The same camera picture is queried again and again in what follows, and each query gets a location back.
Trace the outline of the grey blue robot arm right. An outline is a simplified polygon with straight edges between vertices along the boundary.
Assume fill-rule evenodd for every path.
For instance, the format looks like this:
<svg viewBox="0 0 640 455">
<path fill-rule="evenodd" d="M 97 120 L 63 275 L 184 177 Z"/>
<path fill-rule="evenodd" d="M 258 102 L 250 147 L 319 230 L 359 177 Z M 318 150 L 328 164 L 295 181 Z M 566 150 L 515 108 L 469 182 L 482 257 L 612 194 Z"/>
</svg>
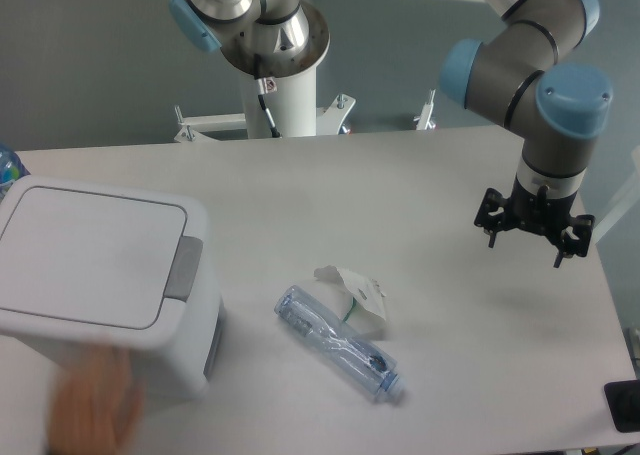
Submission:
<svg viewBox="0 0 640 455">
<path fill-rule="evenodd" d="M 569 63 L 599 21 L 598 0 L 485 0 L 504 22 L 490 42 L 463 39 L 439 83 L 463 108 L 523 140 L 512 190 L 486 190 L 474 224 L 494 241 L 518 229 L 546 238 L 554 264 L 587 255 L 595 218 L 571 212 L 613 101 L 609 77 Z"/>
</svg>

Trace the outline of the blurred human hand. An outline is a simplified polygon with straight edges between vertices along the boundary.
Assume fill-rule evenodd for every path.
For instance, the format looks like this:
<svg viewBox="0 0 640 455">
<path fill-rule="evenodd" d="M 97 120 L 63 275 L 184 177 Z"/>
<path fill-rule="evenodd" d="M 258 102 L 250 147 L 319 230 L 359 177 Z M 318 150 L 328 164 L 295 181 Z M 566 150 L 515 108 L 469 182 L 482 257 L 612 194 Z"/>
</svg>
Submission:
<svg viewBox="0 0 640 455">
<path fill-rule="evenodd" d="M 145 390 L 124 349 L 96 346 L 64 370 L 46 419 L 47 454 L 124 454 L 141 422 Z"/>
</svg>

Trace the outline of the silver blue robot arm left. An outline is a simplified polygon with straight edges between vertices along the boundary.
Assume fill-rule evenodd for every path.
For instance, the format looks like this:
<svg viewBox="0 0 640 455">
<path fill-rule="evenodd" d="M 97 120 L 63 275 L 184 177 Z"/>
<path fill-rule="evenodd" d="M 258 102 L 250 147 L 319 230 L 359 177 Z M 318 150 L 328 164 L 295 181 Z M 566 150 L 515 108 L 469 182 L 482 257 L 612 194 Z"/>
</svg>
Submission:
<svg viewBox="0 0 640 455">
<path fill-rule="evenodd" d="M 317 106 L 317 69 L 331 35 L 305 0 L 169 0 L 184 36 L 219 51 L 239 73 L 243 123 L 251 139 L 344 136 L 354 99 Z"/>
</svg>

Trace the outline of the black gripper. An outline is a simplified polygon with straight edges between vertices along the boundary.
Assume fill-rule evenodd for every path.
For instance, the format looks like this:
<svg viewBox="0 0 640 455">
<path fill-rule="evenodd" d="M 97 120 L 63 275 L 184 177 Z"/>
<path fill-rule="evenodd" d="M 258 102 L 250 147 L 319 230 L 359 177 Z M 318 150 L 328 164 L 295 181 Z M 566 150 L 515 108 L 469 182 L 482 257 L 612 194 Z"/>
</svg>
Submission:
<svg viewBox="0 0 640 455">
<path fill-rule="evenodd" d="M 474 219 L 489 237 L 493 248 L 497 235 L 504 230 L 519 229 L 539 236 L 556 236 L 557 254 L 553 263 L 559 268 L 568 258 L 585 258 L 589 253 L 595 217 L 571 215 L 580 177 L 544 177 L 539 173 L 518 173 L 511 196 L 488 188 Z"/>
</svg>

